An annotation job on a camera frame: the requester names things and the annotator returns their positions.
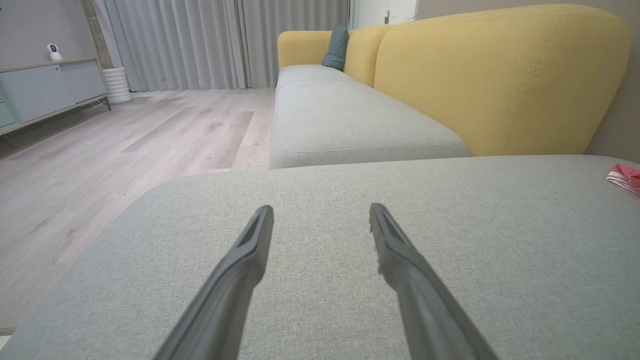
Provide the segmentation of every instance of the teal pillow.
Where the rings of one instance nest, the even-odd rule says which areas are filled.
[[[336,23],[331,32],[329,51],[322,59],[322,65],[342,71],[344,69],[344,59],[347,55],[347,41],[349,41],[349,30],[340,23]]]

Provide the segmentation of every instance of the gray curtain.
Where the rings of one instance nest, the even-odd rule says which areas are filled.
[[[132,91],[275,86],[281,32],[349,13],[349,0],[104,1]]]
[[[348,25],[349,0],[237,0],[247,86],[264,88],[278,81],[278,35],[288,30],[331,30]]]

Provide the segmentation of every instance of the white plant pot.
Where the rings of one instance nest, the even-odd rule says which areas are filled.
[[[129,92],[127,74],[125,74],[123,67],[104,69],[103,71],[104,77],[107,79],[109,92],[111,93],[111,95],[109,95],[109,102],[111,104],[123,104],[133,100]]]

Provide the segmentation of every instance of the floor plank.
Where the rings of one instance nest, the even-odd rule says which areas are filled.
[[[2,140],[0,328],[19,327],[133,200],[192,174],[265,170],[273,89],[142,93]]]

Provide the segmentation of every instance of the yellow fabric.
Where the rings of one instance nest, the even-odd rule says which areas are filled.
[[[278,37],[278,65],[322,64],[331,31],[285,31]]]
[[[393,26],[375,89],[457,133],[472,156],[583,153],[627,68],[617,16],[552,4]]]
[[[349,32],[346,61],[344,62],[345,74],[373,87],[378,47],[390,28],[390,25],[371,26]]]

